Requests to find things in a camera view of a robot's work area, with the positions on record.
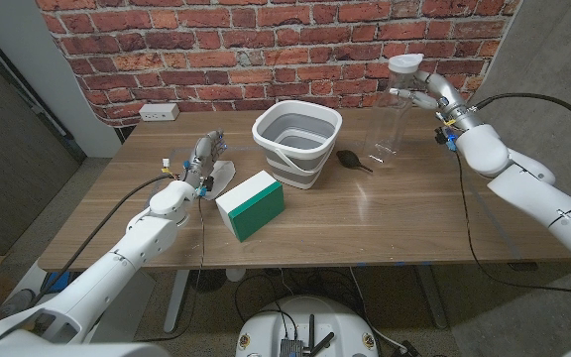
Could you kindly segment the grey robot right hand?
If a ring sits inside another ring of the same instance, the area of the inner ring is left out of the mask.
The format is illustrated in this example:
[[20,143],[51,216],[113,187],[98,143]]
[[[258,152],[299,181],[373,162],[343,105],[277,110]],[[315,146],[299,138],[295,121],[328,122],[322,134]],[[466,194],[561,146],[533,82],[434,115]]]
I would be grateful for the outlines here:
[[408,78],[409,84],[393,84],[388,93],[406,99],[421,109],[435,112],[445,126],[462,132],[484,124],[444,76],[418,70]]

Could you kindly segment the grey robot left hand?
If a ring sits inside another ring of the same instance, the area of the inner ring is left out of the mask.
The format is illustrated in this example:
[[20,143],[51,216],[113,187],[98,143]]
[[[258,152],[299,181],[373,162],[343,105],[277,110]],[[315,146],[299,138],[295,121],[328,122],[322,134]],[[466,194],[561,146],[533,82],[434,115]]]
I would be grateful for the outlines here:
[[189,160],[184,162],[183,181],[194,188],[211,191],[214,186],[212,173],[220,155],[227,149],[224,132],[219,129],[201,137],[192,150]]

